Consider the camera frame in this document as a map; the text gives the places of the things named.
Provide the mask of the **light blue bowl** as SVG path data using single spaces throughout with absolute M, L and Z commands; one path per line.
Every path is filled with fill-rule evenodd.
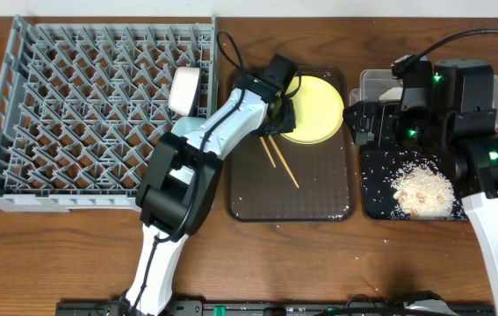
M 204 118 L 196 117 L 182 117 L 171 128 L 171 133 L 176 137 L 182 137 L 199 127 L 201 127 L 206 120 Z

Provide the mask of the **yellow plate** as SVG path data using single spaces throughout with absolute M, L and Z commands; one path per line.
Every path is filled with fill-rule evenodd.
M 303 75 L 294 78 L 287 90 L 295 110 L 296 126 L 282 133 L 286 139 L 304 145 L 323 142 L 333 136 L 343 122 L 344 103 L 337 89 L 326 80 Z

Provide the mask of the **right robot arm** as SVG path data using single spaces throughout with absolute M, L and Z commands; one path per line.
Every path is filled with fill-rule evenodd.
M 483 254 L 498 314 L 498 132 L 494 70 L 486 61 L 432 63 L 409 56 L 392 66 L 397 100 L 361 100 L 343 121 L 361 147 L 408 149 L 436 158 L 452 182 Z

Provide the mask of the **wooden chopstick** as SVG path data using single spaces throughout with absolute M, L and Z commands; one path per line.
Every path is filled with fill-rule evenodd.
M 275 169 L 277 167 L 277 165 L 276 165 L 276 163 L 275 163 L 275 161 L 274 161 L 274 159 L 273 159 L 273 157 L 271 155 L 271 151 L 270 151 L 270 149 L 269 149 L 269 147 L 268 147 L 268 145 L 267 145 L 264 137 L 259 137 L 259 140 L 261 141 L 263 149 L 264 149 L 265 153 L 267 154 L 267 156 L 268 156 L 268 158 L 270 160 L 271 166 Z
M 273 146 L 276 154 L 278 155 L 278 158 L 280 159 L 280 161 L 282 162 L 286 172 L 288 173 L 289 177 L 292 179 L 292 182 L 294 183 L 295 187 L 296 188 L 300 188 L 300 185 L 296 179 L 296 177 L 294 176 L 291 168 L 289 167 L 285 157 L 283 156 L 282 152 L 280 151 L 279 147 L 278 147 L 278 144 L 277 142 L 274 140 L 274 138 L 270 135 L 268 136 L 268 140 L 269 142 L 271 143 L 271 145 Z

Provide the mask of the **white napkin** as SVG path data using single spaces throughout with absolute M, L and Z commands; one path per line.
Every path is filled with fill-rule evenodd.
M 403 93 L 402 87 L 393 87 L 390 90 L 383 93 L 380 97 L 380 101 L 398 101 L 401 99 Z

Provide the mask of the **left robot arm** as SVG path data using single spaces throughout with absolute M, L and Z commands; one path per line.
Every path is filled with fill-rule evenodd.
M 294 130 L 288 87 L 297 73 L 296 63 L 276 54 L 261 75 L 242 73 L 226 103 L 201 126 L 160 137 L 135 197 L 143 245 L 120 314 L 158 315 L 165 309 L 184 244 L 213 206 L 225 158 L 249 134 Z

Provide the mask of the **white bowl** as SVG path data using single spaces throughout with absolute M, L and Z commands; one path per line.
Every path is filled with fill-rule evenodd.
M 190 116 L 198 93 L 200 68 L 179 67 L 172 79 L 168 106 L 181 116 Z

